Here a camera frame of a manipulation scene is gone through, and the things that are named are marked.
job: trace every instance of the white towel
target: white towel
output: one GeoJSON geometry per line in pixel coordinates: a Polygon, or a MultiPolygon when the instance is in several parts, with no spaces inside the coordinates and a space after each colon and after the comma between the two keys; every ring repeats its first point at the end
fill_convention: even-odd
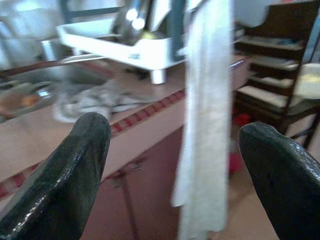
{"type": "Polygon", "coordinates": [[[208,0],[196,10],[186,47],[186,122],[172,205],[182,206],[180,240],[206,240],[227,217],[230,135],[231,6],[208,0]]]}

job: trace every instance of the crumpled cloth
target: crumpled cloth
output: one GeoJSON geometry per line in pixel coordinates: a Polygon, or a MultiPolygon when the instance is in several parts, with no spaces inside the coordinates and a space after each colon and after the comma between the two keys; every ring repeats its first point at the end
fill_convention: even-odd
{"type": "Polygon", "coordinates": [[[110,120],[118,113],[156,101],[122,88],[113,79],[102,85],[63,84],[53,106],[53,117],[63,123],[74,123],[82,115],[96,112],[110,120]]]}

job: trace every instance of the wall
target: wall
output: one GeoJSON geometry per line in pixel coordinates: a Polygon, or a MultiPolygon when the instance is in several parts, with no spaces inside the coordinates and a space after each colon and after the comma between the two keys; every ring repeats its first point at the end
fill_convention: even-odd
{"type": "MultiPolygon", "coordinates": [[[[58,21],[63,23],[60,13],[60,0],[0,0],[0,16],[10,15],[15,11],[32,10],[36,8],[51,9],[57,13],[58,21]]],[[[121,0],[70,0],[72,10],[88,10],[121,6],[121,0]]]]}
{"type": "Polygon", "coordinates": [[[245,24],[260,25],[266,15],[266,6],[281,0],[234,0],[234,18],[245,24]]]}

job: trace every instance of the floor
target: floor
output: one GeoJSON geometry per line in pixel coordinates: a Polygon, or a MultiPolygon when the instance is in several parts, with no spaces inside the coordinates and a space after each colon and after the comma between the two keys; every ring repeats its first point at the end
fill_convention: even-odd
{"type": "MultiPolygon", "coordinates": [[[[312,117],[291,125],[287,136],[292,136],[308,126],[312,117]]],[[[239,127],[232,126],[232,138],[237,140],[239,127]]],[[[320,127],[309,148],[310,154],[320,162],[320,127]]],[[[249,172],[245,167],[229,180],[229,212],[226,228],[211,233],[211,240],[278,240],[268,216],[256,194],[249,172]]]]}

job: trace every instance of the cabinet handle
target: cabinet handle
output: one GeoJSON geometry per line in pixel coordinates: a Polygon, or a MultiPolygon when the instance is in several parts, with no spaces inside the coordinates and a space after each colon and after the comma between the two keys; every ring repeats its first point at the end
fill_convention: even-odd
{"type": "Polygon", "coordinates": [[[118,188],[118,187],[120,187],[120,183],[119,183],[119,180],[118,180],[118,178],[111,178],[110,179],[110,183],[111,183],[111,185],[112,185],[112,187],[113,188],[118,188]]]}
{"type": "Polygon", "coordinates": [[[141,170],[141,165],[139,165],[138,163],[131,163],[130,167],[135,171],[141,170]]]}

